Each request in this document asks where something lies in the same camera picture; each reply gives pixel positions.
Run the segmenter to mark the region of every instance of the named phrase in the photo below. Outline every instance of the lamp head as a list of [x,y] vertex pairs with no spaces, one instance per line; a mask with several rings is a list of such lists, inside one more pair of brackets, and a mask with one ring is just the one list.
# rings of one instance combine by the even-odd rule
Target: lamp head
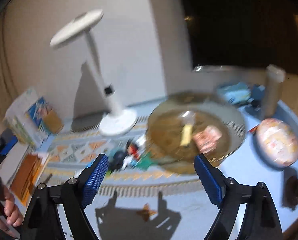
[[84,31],[88,31],[95,26],[103,17],[102,10],[92,10],[80,14],[59,30],[51,39],[50,47],[56,47],[69,42]]

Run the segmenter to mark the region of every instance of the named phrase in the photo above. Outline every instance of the round tray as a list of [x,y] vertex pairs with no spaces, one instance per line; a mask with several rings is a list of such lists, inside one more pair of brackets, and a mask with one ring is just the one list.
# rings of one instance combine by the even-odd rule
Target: round tray
[[217,95],[186,92],[169,97],[148,119],[147,150],[166,170],[179,174],[194,174],[193,160],[199,153],[193,141],[186,148],[179,147],[182,124],[177,116],[191,110],[196,113],[193,134],[215,125],[223,134],[215,151],[206,155],[217,167],[242,144],[246,129],[242,114]]

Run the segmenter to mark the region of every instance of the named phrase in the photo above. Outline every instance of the blue textured pad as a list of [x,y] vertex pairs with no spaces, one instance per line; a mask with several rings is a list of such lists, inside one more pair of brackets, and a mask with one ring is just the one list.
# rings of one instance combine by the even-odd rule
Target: blue textured pad
[[212,173],[209,171],[208,167],[199,155],[197,155],[194,159],[194,169],[196,170],[196,173],[210,199],[210,202],[219,207],[223,200],[221,195],[221,187],[216,182],[212,176]]
[[96,196],[100,184],[103,181],[109,167],[108,157],[103,155],[102,159],[99,161],[98,165],[92,172],[91,176],[84,185],[82,191],[82,201],[81,207],[85,208],[87,205],[91,204]]

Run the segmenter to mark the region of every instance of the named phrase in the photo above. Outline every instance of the lamp base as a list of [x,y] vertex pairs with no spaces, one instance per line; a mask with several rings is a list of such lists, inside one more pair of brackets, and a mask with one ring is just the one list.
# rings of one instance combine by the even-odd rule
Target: lamp base
[[137,121],[137,112],[124,109],[118,116],[107,114],[100,122],[99,132],[103,136],[115,136],[129,132]]

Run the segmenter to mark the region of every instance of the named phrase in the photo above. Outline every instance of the cylindrical container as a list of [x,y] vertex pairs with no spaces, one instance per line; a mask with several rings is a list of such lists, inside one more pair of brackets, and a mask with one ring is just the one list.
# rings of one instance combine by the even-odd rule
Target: cylindrical container
[[107,106],[112,116],[119,116],[122,114],[124,107],[117,98],[116,91],[112,85],[108,86],[104,90]]
[[275,65],[269,65],[267,67],[265,95],[261,101],[261,120],[272,117],[276,112],[285,77],[286,72],[283,69]]

